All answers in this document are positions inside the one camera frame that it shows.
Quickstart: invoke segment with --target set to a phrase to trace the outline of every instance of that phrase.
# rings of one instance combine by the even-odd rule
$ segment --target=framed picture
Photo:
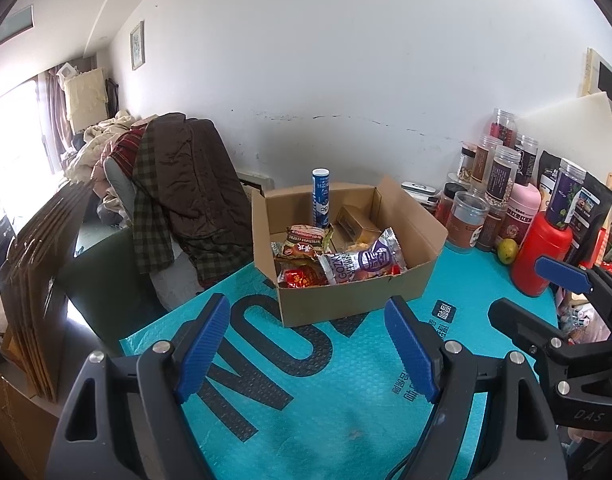
[[[144,22],[141,21],[130,33],[130,56],[132,57],[132,70],[137,70],[146,62],[144,51]]]

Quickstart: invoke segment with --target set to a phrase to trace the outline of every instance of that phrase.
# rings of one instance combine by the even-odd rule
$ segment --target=purple canister
[[[328,177],[325,168],[312,170],[312,215],[315,227],[328,227]]]
[[[561,159],[557,182],[545,213],[550,225],[560,230],[566,229],[575,211],[585,177],[586,170],[566,158]]]

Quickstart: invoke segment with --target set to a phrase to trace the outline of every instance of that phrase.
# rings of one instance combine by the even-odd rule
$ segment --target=black square logo
[[[445,321],[446,323],[452,323],[452,319],[455,317],[456,311],[456,306],[452,306],[451,304],[448,304],[442,300],[437,300],[437,303],[435,303],[435,308],[433,308],[433,316],[435,316],[437,319]]]

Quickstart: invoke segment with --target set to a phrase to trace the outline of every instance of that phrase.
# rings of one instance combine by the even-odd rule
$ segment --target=ceiling
[[[44,70],[107,46],[140,1],[18,0],[11,12],[32,5],[34,28],[0,45],[0,96]]]

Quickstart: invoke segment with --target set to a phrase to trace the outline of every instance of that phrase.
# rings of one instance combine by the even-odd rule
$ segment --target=yellow fruit
[[[497,257],[504,265],[510,265],[515,261],[519,246],[512,238],[504,238],[497,248]]]

